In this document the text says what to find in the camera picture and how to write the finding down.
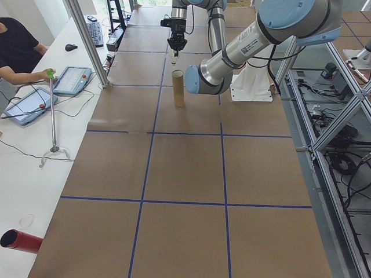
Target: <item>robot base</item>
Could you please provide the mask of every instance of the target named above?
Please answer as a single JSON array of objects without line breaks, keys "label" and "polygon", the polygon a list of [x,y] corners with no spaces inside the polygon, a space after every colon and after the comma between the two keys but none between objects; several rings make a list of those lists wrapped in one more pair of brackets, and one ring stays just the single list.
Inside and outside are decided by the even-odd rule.
[{"label": "robot base", "polygon": [[[347,56],[347,58],[350,60],[353,57],[357,57],[361,50],[344,49],[343,52],[345,56]],[[371,63],[368,64],[367,61],[363,59],[354,59],[352,60],[352,64],[358,70],[371,70]]]},{"label": "robot base", "polygon": [[[257,56],[269,57],[272,46],[266,47]],[[256,66],[267,63],[266,60],[249,59],[249,62]],[[240,72],[233,75],[231,84],[232,101],[269,101],[273,100],[270,91],[270,80],[267,68],[254,68],[249,64]]]}]

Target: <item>person's arm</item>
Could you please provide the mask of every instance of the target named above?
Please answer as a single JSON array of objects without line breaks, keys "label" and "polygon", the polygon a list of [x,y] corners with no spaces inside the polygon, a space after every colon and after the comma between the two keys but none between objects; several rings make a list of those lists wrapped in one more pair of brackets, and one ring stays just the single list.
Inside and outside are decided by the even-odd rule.
[{"label": "person's arm", "polygon": [[38,53],[41,54],[41,56],[44,56],[44,54],[46,53],[46,51],[48,51],[48,49],[42,45],[41,43],[39,43],[38,45],[36,45],[34,47],[34,50],[37,51]]},{"label": "person's arm", "polygon": [[47,70],[54,71],[53,69],[45,69],[43,71],[35,72],[33,74],[26,73],[16,74],[14,70],[12,70],[12,68],[10,68],[9,66],[5,66],[0,68],[0,77],[3,77],[5,80],[7,80],[13,85],[26,84],[39,80],[45,80],[49,82]]}]

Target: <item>brown paper tube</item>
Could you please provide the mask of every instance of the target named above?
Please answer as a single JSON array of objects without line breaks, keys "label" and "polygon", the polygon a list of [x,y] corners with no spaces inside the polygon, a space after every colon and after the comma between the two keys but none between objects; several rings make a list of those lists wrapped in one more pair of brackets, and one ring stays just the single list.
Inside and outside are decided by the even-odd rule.
[{"label": "brown paper tube", "polygon": [[176,107],[182,107],[184,105],[183,71],[179,69],[173,71],[172,78],[173,78],[174,104]]},{"label": "brown paper tube", "polygon": [[42,239],[17,230],[9,230],[0,239],[2,247],[37,254]]}]

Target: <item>sticker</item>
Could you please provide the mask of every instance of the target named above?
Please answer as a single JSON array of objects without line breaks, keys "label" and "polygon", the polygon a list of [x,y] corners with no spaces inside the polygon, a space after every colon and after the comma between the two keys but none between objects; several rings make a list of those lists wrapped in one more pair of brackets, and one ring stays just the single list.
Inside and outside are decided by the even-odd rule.
[{"label": "sticker", "polygon": [[263,46],[254,33],[255,25],[252,24],[238,35],[240,51],[246,57]]}]

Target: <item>red cylinder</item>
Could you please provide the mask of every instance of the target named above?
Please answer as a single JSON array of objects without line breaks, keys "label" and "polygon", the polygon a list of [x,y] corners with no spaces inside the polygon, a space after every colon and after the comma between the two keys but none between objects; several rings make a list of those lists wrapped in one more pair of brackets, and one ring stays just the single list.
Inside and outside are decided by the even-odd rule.
[{"label": "red cylinder", "polygon": [[42,239],[17,230],[9,230],[0,239],[2,247],[37,254]]}]

